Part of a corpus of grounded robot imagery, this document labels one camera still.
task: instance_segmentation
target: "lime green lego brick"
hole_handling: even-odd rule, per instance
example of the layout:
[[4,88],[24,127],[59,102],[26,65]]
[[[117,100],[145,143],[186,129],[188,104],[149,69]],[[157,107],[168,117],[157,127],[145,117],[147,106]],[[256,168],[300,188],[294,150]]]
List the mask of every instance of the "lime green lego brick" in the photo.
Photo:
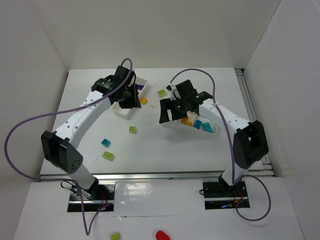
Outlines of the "lime green lego brick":
[[137,132],[137,128],[135,126],[130,126],[129,133],[135,134]]
[[113,235],[110,236],[111,240],[119,240],[120,239],[120,234],[117,232]]
[[107,151],[105,151],[104,154],[102,155],[102,157],[104,159],[107,159],[107,160],[110,160],[110,161],[112,161],[114,159],[114,156],[115,155],[113,155],[111,152],[107,152]]
[[167,95],[167,92],[164,89],[157,91],[156,93],[158,94],[159,98],[162,98]]

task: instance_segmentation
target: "cable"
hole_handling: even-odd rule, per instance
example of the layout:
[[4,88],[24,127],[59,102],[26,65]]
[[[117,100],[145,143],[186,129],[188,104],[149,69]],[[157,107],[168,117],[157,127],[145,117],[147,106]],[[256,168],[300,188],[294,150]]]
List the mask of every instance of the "cable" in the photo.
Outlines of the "cable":
[[247,176],[248,176],[248,177],[252,177],[252,178],[258,180],[259,183],[261,183],[261,185],[263,186],[263,188],[264,188],[264,190],[265,190],[265,192],[266,192],[266,194],[267,194],[267,196],[268,196],[268,201],[269,201],[268,210],[266,211],[266,213],[265,213],[262,217],[259,217],[259,218],[256,218],[256,219],[247,218],[247,217],[243,216],[243,215],[239,212],[239,209],[238,209],[239,204],[241,204],[243,201],[245,201],[245,199],[242,200],[242,201],[239,201],[239,202],[235,205],[235,210],[236,210],[236,213],[237,213],[242,219],[247,220],[247,221],[250,221],[250,222],[257,222],[257,221],[260,221],[260,220],[264,219],[264,218],[270,213],[270,210],[271,210],[271,197],[270,197],[270,193],[269,193],[266,185],[265,185],[259,178],[257,178],[256,176],[250,175],[250,174],[245,174],[245,175],[244,175],[244,177],[247,177]]
[[[71,185],[71,188],[65,187],[65,186],[63,185],[63,183],[68,183],[68,184],[70,184],[70,185]],[[74,187],[75,185],[73,185],[73,184],[72,184],[71,182],[69,182],[69,181],[63,180],[63,181],[60,183],[60,186],[61,186],[61,188],[63,188],[63,189],[67,189],[67,190],[73,192],[74,194],[77,194],[77,191],[74,190],[74,189],[72,189],[72,187]]]
[[258,180],[262,186],[264,187],[265,191],[266,191],[266,194],[268,195],[268,201],[269,201],[269,207],[268,207],[268,210],[266,211],[266,213],[262,216],[262,217],[259,217],[259,218],[256,218],[256,219],[249,219],[249,218],[246,218],[244,216],[242,216],[240,213],[239,213],[239,210],[238,210],[238,206],[239,204],[243,201],[239,201],[237,203],[237,205],[235,206],[235,210],[236,212],[239,214],[239,216],[247,221],[251,221],[251,222],[256,222],[256,221],[260,221],[262,219],[264,219],[270,212],[271,210],[271,197],[270,197],[270,193],[266,187],[266,185],[259,179],[257,178],[256,176],[253,176],[253,175],[250,175],[250,174],[245,174],[245,175],[242,175],[240,176],[239,178],[237,178],[235,180],[235,155],[234,155],[234,149],[233,149],[233,146],[232,146],[232,140],[231,140],[231,135],[230,135],[230,132],[229,132],[229,128],[228,128],[228,124],[227,124],[227,121],[225,119],[225,116],[223,115],[222,111],[220,110],[219,106],[217,105],[217,102],[216,102],[216,83],[215,83],[215,80],[214,78],[206,71],[204,70],[201,70],[201,69],[197,69],[197,68],[187,68],[187,69],[184,69],[180,72],[178,72],[170,81],[170,84],[175,80],[176,77],[178,77],[180,74],[184,73],[184,72],[187,72],[187,71],[197,71],[197,72],[201,72],[205,75],[207,75],[211,81],[212,81],[212,85],[213,85],[213,91],[212,91],[212,100],[213,100],[213,104],[215,105],[217,111],[219,112],[220,116],[221,116],[221,119],[223,121],[223,125],[225,127],[225,131],[226,131],[226,135],[227,135],[227,138],[228,138],[228,143],[229,143],[229,148],[230,148],[230,153],[231,153],[231,165],[232,165],[232,184],[236,184],[239,180],[241,180],[243,177],[246,177],[246,176],[249,176],[249,177],[252,177],[256,180]]
[[[237,197],[236,192],[238,194],[240,194],[241,199],[236,199],[236,197]],[[236,190],[236,192],[234,192],[234,204],[236,204],[244,199],[244,195],[238,189]]]
[[137,79],[137,75],[136,75],[135,72],[133,72],[133,76],[134,76],[133,84],[135,84],[136,83],[136,79]]
[[187,68],[187,69],[184,69],[180,72],[178,72],[170,81],[170,84],[175,80],[176,77],[178,77],[180,74],[184,73],[184,72],[187,72],[187,71],[197,71],[197,72],[201,72],[205,75],[207,75],[211,81],[212,81],[212,85],[213,85],[213,91],[212,91],[212,100],[213,100],[213,104],[215,105],[217,111],[219,112],[220,116],[221,116],[221,119],[223,121],[223,125],[224,125],[224,128],[225,128],[225,131],[226,131],[226,135],[227,135],[227,138],[228,138],[228,143],[229,143],[229,147],[230,147],[230,153],[231,153],[231,164],[232,164],[232,184],[235,184],[235,156],[234,156],[234,149],[233,149],[233,146],[232,146],[232,139],[231,139],[231,135],[230,135],[230,131],[229,131],[229,128],[228,128],[228,124],[227,124],[227,121],[225,119],[225,116],[223,115],[222,111],[220,110],[219,106],[216,104],[216,83],[215,83],[215,80],[214,78],[209,74],[207,73],[206,71],[204,70],[201,70],[201,69],[197,69],[197,68]]
[[94,214],[93,218],[91,219],[91,222],[90,222],[90,225],[89,225],[89,231],[88,231],[88,227],[87,227],[87,221],[86,221],[86,216],[85,216],[85,204],[84,204],[84,197],[82,196],[82,193],[81,193],[81,187],[79,186],[79,184],[76,182],[75,183],[78,187],[78,192],[79,195],[80,195],[80,199],[81,199],[81,212],[82,212],[82,219],[83,219],[83,225],[84,225],[84,230],[85,230],[85,234],[87,236],[90,235],[90,232],[91,232],[91,226],[92,226],[92,223],[94,222],[96,216],[100,213],[101,211],[101,207],[99,207],[96,211],[96,213]]
[[49,112],[49,113],[45,113],[45,114],[41,114],[41,115],[38,115],[38,116],[33,116],[33,117],[30,117],[30,118],[27,118],[26,120],[23,120],[19,123],[17,123],[10,131],[9,133],[7,134],[6,138],[5,138],[5,141],[4,141],[4,145],[3,145],[3,148],[4,148],[4,155],[5,155],[5,158],[7,160],[7,162],[9,163],[9,165],[13,168],[13,170],[15,170],[18,174],[22,175],[23,177],[25,178],[28,178],[28,179],[31,179],[31,180],[34,180],[34,181],[64,181],[64,180],[67,180],[67,181],[71,181],[71,182],[75,182],[73,179],[68,179],[68,178],[39,178],[39,177],[34,177],[34,176],[30,176],[30,175],[27,175],[25,173],[23,173],[22,171],[20,171],[14,164],[13,162],[11,161],[10,157],[9,157],[9,154],[8,154],[8,142],[9,142],[9,139],[12,135],[12,133],[19,127],[21,126],[22,124],[25,124],[27,122],[30,122],[32,120],[35,120],[35,119],[40,119],[40,118],[43,118],[43,117],[47,117],[47,116],[54,116],[54,115],[59,115],[59,114],[66,114],[66,113],[71,113],[71,112],[75,112],[75,111],[79,111],[81,109],[85,109],[89,106],[92,106],[94,104],[97,104],[99,103],[100,101],[108,98],[110,95],[114,94],[116,91],[118,91],[124,84],[125,82],[128,80],[128,78],[130,77],[131,75],[131,72],[132,72],[132,68],[133,68],[133,63],[131,61],[130,58],[126,58],[122,61],[121,65],[125,62],[125,61],[129,61],[130,62],[130,69],[129,69],[129,73],[128,75],[125,77],[125,79],[121,82],[121,84],[119,86],[117,86],[114,90],[112,90],[110,93],[108,93],[107,95],[101,97],[100,99],[96,100],[96,101],[93,101],[87,105],[84,105],[84,106],[79,106],[79,107],[76,107],[76,108],[72,108],[72,109],[69,109],[69,110],[62,110],[62,111],[56,111],[56,112]]
[[27,122],[30,122],[32,120],[35,120],[35,119],[40,119],[40,118],[43,118],[43,117],[47,117],[47,116],[54,116],[54,115],[59,115],[59,114],[66,114],[66,113],[71,113],[71,112],[75,112],[75,111],[79,111],[81,109],[85,109],[87,107],[90,107],[94,104],[97,104],[99,103],[100,101],[108,98],[109,96],[111,96],[112,94],[114,94],[116,91],[118,91],[125,83],[126,81],[129,79],[131,73],[132,73],[132,69],[133,69],[133,63],[131,61],[130,58],[125,58],[122,63],[121,63],[121,66],[126,62],[126,61],[129,61],[130,63],[130,68],[129,68],[129,72],[128,72],[128,75],[125,77],[125,79],[120,83],[119,86],[117,86],[114,90],[112,90],[111,92],[109,92],[108,94],[106,94],[105,96],[101,97],[100,99],[96,100],[96,101],[93,101],[85,106],[80,106],[80,107],[76,107],[76,108],[73,108],[73,109],[69,109],[69,110],[62,110],[62,111],[56,111],[56,112],[49,112],[49,113],[45,113],[45,114],[41,114],[41,115],[37,115],[37,116],[33,116],[33,117],[30,117],[30,118],[27,118],[19,123],[17,123],[10,131],[9,133],[7,134],[6,138],[5,138],[5,141],[4,141],[4,145],[3,145],[3,148],[4,148],[4,155],[5,155],[5,158],[7,160],[7,162],[9,163],[9,165],[13,168],[13,170],[15,170],[18,174],[20,174],[21,176],[27,178],[27,179],[31,179],[31,180],[34,180],[34,181],[46,181],[46,182],[56,182],[56,181],[69,181],[69,182],[74,182],[76,187],[77,187],[77,190],[80,191],[79,192],[79,195],[80,195],[80,199],[81,199],[81,211],[82,211],[82,218],[83,218],[83,224],[84,224],[84,230],[85,230],[85,234],[87,236],[89,236],[90,234],[90,231],[91,231],[91,226],[92,226],[92,223],[94,221],[94,219],[96,218],[96,216],[98,215],[98,213],[101,211],[101,208],[99,208],[97,210],[97,212],[95,213],[95,215],[93,216],[92,220],[91,220],[91,223],[90,223],[90,226],[89,226],[89,231],[87,229],[87,223],[86,223],[86,216],[85,216],[85,206],[84,206],[84,197],[82,195],[82,188],[80,187],[80,185],[73,179],[68,179],[68,178],[39,178],[39,177],[35,177],[35,176],[30,176],[28,174],[25,174],[23,173],[22,171],[20,171],[14,164],[13,162],[11,161],[10,157],[9,157],[9,154],[8,154],[8,142],[9,142],[9,139],[11,137],[11,135],[13,134],[13,132],[19,127],[21,126],[22,124],[25,124]]

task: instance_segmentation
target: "red object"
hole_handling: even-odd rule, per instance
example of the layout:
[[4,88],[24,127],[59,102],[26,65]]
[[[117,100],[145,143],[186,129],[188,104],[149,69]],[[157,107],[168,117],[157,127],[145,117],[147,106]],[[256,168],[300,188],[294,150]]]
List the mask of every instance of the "red object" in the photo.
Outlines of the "red object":
[[165,234],[163,231],[158,231],[155,234],[155,238],[156,240],[170,240],[170,237],[167,234]]

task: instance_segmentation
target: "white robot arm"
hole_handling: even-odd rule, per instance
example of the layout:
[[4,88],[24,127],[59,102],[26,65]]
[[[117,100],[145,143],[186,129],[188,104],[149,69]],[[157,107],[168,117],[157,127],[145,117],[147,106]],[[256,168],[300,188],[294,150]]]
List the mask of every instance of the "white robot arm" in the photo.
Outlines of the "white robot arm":
[[102,186],[99,186],[99,181],[83,165],[83,156],[77,151],[77,147],[88,129],[113,102],[119,102],[121,108],[141,107],[136,84],[131,84],[133,77],[136,77],[133,71],[119,66],[114,75],[100,78],[94,83],[80,106],[82,109],[76,111],[54,132],[45,131],[41,135],[45,159],[65,171],[91,195]]
[[170,121],[168,110],[171,111],[172,120],[187,117],[187,112],[195,112],[216,123],[221,129],[225,124],[217,109],[217,105],[226,121],[232,139],[234,155],[234,176],[232,164],[219,177],[219,182],[224,189],[231,189],[248,172],[251,165],[269,152],[267,139],[263,125],[259,121],[250,122],[243,119],[219,103],[213,102],[212,96],[203,91],[198,93],[190,80],[186,80],[176,86],[168,86],[171,98],[160,100],[161,116],[159,123]]

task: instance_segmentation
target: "blue lego brick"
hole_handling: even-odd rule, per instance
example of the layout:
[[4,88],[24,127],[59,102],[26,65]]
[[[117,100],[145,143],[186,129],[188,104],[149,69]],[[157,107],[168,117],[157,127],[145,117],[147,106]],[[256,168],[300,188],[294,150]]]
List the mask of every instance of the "blue lego brick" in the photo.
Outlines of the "blue lego brick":
[[140,85],[140,84],[136,84],[136,89],[137,90],[142,90],[144,88],[143,85]]
[[196,120],[194,125],[193,125],[193,127],[196,128],[196,129],[200,129],[201,124],[202,124],[202,121]]
[[212,133],[212,128],[208,122],[202,124],[202,129],[208,133]]
[[107,148],[110,145],[110,141],[108,141],[107,139],[103,139],[101,144]]

